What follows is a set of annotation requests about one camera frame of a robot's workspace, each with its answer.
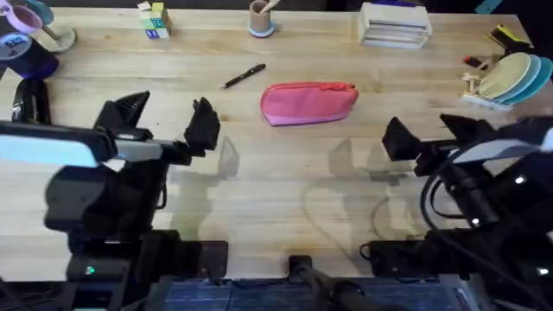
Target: pink cup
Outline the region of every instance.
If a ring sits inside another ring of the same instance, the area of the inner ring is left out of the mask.
[[[42,28],[41,18],[31,9],[21,5],[12,6],[6,0],[0,1],[0,7],[3,7],[10,25],[18,31],[31,34]]]

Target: green light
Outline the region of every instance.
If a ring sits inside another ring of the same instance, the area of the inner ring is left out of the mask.
[[[87,276],[90,276],[92,273],[94,273],[94,271],[96,271],[96,269],[94,269],[94,267],[88,266],[88,267],[86,267],[86,272],[85,273],[86,273]]]

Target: blue plate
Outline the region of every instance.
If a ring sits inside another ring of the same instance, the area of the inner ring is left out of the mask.
[[[544,57],[540,57],[539,59],[542,61],[542,66],[540,67],[539,73],[537,73],[537,77],[534,79],[534,81],[530,83],[530,85],[517,96],[506,100],[504,104],[516,104],[536,95],[539,90],[541,90],[542,87],[545,86],[547,81],[550,80],[551,74],[553,73],[553,62]]]
[[[505,94],[498,96],[493,100],[504,102],[507,99],[513,98],[524,91],[526,87],[528,87],[534,81],[534,79],[537,77],[537,74],[539,73],[539,68],[542,66],[542,61],[540,61],[539,57],[537,57],[536,55],[530,55],[530,57],[530,67],[528,68],[528,71],[526,72],[524,77],[511,90],[509,90],[509,92],[506,92]]]

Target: black pen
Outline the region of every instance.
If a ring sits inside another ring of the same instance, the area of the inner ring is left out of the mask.
[[[267,66],[265,64],[259,64],[255,65],[252,69],[248,70],[245,73],[240,74],[238,77],[226,82],[222,87],[221,90],[225,90],[231,86],[234,86],[238,82],[242,81],[243,79],[246,79],[248,77],[251,77],[252,75],[259,73],[260,71],[264,70]]]

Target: zipper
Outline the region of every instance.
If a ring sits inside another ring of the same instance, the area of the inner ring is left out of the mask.
[[[319,87],[321,90],[333,90],[340,91],[346,89],[355,88],[353,83],[343,83],[343,82],[292,82],[292,83],[279,83],[271,86],[265,92],[271,92],[282,89],[294,89],[294,88],[303,88],[303,87]]]

